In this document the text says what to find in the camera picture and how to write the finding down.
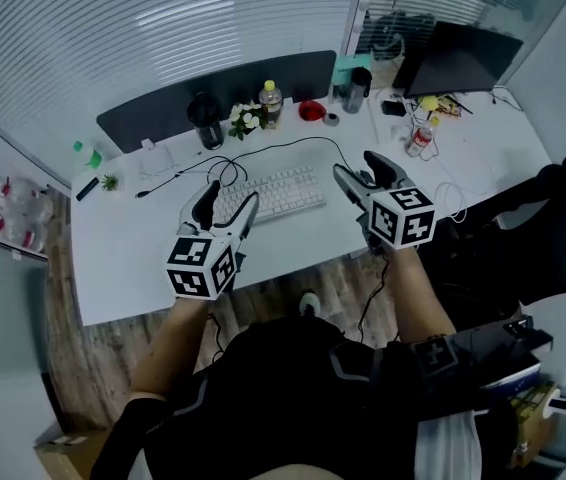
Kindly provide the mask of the person's left forearm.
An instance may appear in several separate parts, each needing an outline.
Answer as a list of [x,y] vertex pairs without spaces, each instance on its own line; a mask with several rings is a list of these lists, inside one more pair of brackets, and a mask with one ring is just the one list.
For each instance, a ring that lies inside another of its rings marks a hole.
[[177,299],[131,375],[130,399],[165,401],[196,366],[207,322],[207,302]]

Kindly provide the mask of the brown cardboard box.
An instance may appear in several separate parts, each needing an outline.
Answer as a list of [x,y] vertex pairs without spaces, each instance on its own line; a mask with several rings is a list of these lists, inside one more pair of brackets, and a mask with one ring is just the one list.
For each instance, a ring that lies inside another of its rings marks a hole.
[[73,432],[34,447],[51,480],[89,480],[110,430]]

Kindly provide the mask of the black remote bar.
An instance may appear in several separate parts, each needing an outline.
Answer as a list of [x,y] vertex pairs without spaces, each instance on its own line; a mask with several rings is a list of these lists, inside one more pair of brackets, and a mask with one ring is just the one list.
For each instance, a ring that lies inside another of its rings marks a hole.
[[76,195],[76,200],[81,202],[85,197],[92,192],[96,187],[99,186],[99,179],[97,177],[92,178]]

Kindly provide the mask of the teal box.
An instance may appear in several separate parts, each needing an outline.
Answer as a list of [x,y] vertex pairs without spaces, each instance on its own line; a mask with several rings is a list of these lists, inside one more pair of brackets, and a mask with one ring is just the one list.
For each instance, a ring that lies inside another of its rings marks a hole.
[[340,100],[343,97],[350,84],[352,72],[356,68],[371,70],[372,59],[370,53],[340,55],[336,58],[331,79],[331,96],[334,100]]

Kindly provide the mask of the yellow cap tea bottle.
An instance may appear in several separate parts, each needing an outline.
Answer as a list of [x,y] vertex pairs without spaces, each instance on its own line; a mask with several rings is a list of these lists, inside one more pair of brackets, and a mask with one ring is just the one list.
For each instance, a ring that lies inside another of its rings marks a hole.
[[282,113],[283,96],[273,80],[266,80],[259,93],[259,104],[263,111],[264,129],[276,128]]

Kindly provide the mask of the colourful small packet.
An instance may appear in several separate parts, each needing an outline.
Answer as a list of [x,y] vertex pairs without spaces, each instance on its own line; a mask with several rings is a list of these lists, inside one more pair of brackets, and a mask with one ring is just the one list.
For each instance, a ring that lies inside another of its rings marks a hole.
[[441,115],[452,118],[461,118],[463,115],[473,115],[473,112],[466,106],[462,105],[452,96],[444,95],[437,97],[438,107],[436,112]]

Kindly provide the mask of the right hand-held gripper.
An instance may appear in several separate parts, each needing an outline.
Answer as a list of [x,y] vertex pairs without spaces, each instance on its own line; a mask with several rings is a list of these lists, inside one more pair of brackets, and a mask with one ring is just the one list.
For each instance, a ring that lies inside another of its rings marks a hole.
[[378,256],[385,246],[400,250],[431,241],[436,208],[429,196],[389,158],[370,150],[363,157],[372,169],[372,184],[342,164],[335,164],[332,174],[347,199],[363,211],[357,222],[370,252]]

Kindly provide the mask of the person's bare knee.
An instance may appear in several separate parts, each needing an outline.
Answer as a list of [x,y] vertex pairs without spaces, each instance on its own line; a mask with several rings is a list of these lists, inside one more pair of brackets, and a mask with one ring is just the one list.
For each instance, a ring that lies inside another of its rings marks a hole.
[[251,480],[343,480],[335,473],[306,464],[289,464],[266,471]]

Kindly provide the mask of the yellow cardboard carton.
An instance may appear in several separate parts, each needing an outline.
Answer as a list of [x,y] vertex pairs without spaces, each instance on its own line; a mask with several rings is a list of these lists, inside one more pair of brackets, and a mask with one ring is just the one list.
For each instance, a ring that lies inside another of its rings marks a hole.
[[549,402],[560,390],[553,381],[544,381],[519,394],[512,400],[517,420],[517,442],[510,468],[526,467],[553,439],[557,420],[551,414]]

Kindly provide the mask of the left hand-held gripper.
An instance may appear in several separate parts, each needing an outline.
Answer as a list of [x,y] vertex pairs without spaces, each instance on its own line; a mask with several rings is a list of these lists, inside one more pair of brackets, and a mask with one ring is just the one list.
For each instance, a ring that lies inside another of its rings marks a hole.
[[212,225],[220,188],[218,180],[202,187],[179,213],[176,242],[166,261],[179,298],[216,300],[232,288],[240,271],[244,255],[239,249],[258,213],[259,194],[251,192],[227,222]]

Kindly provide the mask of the clear bottle with red label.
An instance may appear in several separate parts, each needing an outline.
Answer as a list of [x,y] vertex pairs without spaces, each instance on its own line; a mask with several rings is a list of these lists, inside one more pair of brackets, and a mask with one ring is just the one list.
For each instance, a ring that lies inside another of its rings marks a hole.
[[432,143],[437,127],[439,125],[439,118],[432,117],[426,122],[420,124],[412,134],[408,141],[405,151],[410,157],[418,157],[421,153]]

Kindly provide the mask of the person's white shoe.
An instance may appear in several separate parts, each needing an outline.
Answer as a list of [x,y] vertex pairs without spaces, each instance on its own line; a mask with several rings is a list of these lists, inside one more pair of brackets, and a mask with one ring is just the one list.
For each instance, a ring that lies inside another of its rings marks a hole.
[[301,317],[319,317],[321,314],[321,301],[312,291],[305,292],[299,302]]

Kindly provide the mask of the black monitor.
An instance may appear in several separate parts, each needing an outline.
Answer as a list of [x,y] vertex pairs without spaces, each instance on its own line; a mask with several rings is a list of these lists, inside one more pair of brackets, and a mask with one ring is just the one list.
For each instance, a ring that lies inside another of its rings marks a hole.
[[406,98],[489,91],[522,46],[508,35],[439,22],[425,46],[405,57],[392,87]]

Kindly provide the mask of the black tumbler bottle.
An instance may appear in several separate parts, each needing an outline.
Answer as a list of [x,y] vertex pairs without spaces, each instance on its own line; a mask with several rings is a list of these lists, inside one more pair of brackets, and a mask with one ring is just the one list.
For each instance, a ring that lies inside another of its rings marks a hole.
[[215,150],[223,145],[218,107],[210,95],[197,94],[187,107],[187,118],[206,149]]

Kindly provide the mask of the large clear water jug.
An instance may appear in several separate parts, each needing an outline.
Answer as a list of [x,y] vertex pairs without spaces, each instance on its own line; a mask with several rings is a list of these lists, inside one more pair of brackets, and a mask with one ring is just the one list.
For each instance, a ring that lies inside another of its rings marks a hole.
[[0,238],[37,253],[44,250],[47,228],[19,214],[0,212]]
[[7,177],[0,185],[0,201],[13,213],[41,224],[53,215],[51,198],[39,190],[32,181],[20,177]]

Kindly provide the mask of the person's right forearm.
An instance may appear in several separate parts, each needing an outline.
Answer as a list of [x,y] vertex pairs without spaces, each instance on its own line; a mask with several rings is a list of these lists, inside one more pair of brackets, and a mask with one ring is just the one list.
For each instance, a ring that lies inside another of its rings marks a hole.
[[386,248],[399,338],[419,343],[453,335],[456,329],[437,298],[414,248]]

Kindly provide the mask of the black office chair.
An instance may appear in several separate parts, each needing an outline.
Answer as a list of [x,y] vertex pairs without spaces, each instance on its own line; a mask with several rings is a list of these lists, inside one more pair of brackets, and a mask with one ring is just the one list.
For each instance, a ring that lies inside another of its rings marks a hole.
[[460,223],[439,220],[418,254],[457,330],[566,294],[566,157],[470,207]]

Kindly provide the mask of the dark flat box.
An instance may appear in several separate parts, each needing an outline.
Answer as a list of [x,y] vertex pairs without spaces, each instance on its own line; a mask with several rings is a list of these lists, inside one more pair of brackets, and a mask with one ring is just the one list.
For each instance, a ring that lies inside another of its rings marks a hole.
[[539,357],[552,350],[554,339],[524,316],[464,330],[453,341],[459,364],[481,394],[512,396],[536,381]]

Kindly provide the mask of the clear bottle with green label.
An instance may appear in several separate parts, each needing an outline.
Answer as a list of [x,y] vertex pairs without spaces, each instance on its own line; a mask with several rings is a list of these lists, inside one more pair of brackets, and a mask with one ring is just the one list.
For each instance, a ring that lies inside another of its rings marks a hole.
[[73,150],[82,169],[98,169],[103,162],[101,153],[89,144],[75,141]]

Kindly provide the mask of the dark desk divider panel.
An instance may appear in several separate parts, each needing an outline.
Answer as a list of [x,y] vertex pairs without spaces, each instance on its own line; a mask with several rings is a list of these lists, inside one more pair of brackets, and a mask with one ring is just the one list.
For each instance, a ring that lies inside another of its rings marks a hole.
[[191,130],[187,107],[200,93],[215,101],[223,119],[234,104],[256,101],[267,80],[295,103],[324,98],[336,58],[325,50],[232,66],[139,96],[98,115],[96,122],[123,153],[132,153],[145,139],[157,143]]

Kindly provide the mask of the small red bowl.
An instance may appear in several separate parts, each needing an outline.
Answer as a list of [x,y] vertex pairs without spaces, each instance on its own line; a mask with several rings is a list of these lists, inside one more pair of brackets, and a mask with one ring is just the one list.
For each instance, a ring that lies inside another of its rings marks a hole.
[[298,113],[303,121],[315,122],[322,120],[327,114],[327,111],[321,103],[308,100],[299,104]]

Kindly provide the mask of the person's black shirt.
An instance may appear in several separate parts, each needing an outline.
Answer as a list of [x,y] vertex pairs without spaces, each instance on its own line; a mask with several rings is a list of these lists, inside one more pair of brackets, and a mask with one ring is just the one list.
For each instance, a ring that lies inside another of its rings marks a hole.
[[[316,317],[256,324],[165,401],[129,402],[90,480],[127,480],[138,456],[153,480],[251,480],[289,464],[343,480],[415,480],[427,421],[419,375],[403,343],[372,349]],[[511,406],[474,421],[480,480],[503,478],[517,441]]]

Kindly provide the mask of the white flower plant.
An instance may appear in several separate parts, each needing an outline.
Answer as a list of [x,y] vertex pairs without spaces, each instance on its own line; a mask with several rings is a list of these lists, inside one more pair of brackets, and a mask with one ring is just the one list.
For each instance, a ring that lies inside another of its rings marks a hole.
[[235,104],[229,115],[228,135],[243,140],[257,129],[264,129],[266,124],[265,109],[261,104]]

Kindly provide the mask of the grey bottle with black lid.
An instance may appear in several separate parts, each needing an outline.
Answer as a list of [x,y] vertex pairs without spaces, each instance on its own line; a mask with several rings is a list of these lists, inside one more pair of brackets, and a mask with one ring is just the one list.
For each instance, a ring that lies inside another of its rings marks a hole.
[[342,98],[342,108],[348,114],[358,113],[369,96],[372,74],[364,67],[352,70],[350,82]]

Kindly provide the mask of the white keyboard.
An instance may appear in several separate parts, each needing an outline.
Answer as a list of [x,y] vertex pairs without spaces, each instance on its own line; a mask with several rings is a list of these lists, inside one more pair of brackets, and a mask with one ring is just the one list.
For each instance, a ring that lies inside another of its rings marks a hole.
[[259,194],[258,225],[289,217],[327,204],[314,169],[297,167],[280,173],[236,182],[223,187],[214,203],[214,223],[225,223],[252,192]]

